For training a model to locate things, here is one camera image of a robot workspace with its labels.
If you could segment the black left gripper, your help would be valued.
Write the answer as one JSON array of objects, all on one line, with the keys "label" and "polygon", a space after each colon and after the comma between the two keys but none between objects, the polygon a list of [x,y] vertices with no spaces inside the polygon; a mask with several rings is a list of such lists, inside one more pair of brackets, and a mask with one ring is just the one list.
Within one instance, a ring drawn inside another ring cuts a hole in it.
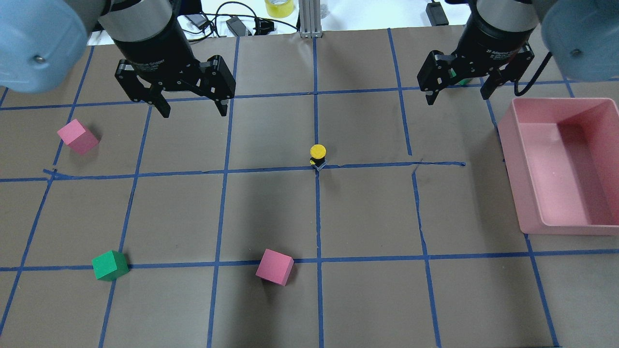
[{"label": "black left gripper", "polygon": [[225,117],[234,75],[221,55],[195,58],[177,16],[177,10],[110,10],[109,35],[124,56],[115,78],[131,101],[154,106],[162,117],[172,109],[164,90],[206,97]]}]

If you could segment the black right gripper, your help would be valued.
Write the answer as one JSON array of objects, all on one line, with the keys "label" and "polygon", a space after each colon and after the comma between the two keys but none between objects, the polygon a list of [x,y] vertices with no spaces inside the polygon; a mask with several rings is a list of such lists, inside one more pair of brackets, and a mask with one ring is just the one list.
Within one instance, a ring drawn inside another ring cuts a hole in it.
[{"label": "black right gripper", "polygon": [[427,104],[455,85],[455,71],[463,78],[488,75],[480,91],[485,101],[506,82],[519,81],[535,57],[528,44],[534,28],[532,10],[472,10],[455,51],[432,50],[416,76]]}]

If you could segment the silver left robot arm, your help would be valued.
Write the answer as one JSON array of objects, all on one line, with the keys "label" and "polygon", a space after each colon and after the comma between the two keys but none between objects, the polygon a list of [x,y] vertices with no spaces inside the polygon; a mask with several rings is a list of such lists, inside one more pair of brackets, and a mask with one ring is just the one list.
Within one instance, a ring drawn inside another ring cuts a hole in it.
[{"label": "silver left robot arm", "polygon": [[56,88],[102,27],[124,56],[115,79],[131,101],[169,117],[163,92],[192,92],[225,116],[234,75],[219,55],[199,61],[177,20],[201,9],[198,0],[3,0],[1,85],[21,93]]}]

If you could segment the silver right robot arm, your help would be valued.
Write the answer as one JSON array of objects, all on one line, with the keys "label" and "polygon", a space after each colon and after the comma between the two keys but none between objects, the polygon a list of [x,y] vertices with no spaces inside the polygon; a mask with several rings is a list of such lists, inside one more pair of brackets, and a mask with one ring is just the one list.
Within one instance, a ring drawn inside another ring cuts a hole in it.
[{"label": "silver right robot arm", "polygon": [[484,100],[506,82],[514,86],[535,54],[529,38],[537,26],[547,48],[539,68],[516,96],[527,93],[554,59],[564,77],[606,81],[618,76],[616,0],[469,0],[470,16],[453,53],[433,50],[417,81],[433,105],[440,91],[465,79],[484,77]]}]

